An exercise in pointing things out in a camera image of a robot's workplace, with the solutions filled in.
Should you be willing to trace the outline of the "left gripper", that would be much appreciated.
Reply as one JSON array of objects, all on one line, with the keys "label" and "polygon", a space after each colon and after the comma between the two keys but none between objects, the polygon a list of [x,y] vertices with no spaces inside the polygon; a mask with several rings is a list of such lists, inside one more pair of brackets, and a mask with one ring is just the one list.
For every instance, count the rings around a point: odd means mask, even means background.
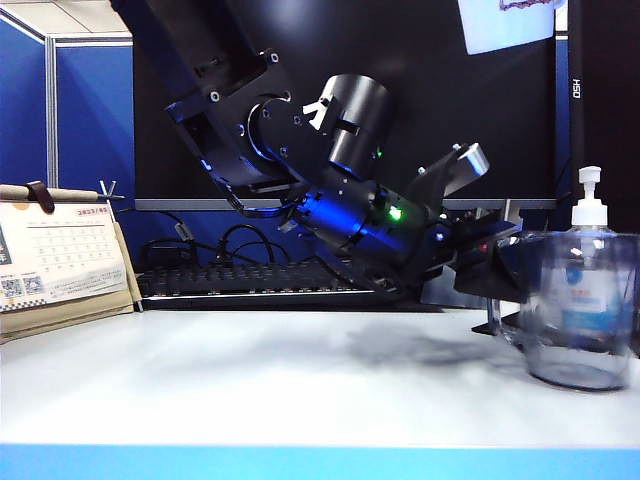
[{"label": "left gripper", "polygon": [[421,295],[527,300],[540,286],[545,238],[534,233],[516,236],[519,230],[500,219],[455,223],[445,241],[452,257],[425,274]]}]

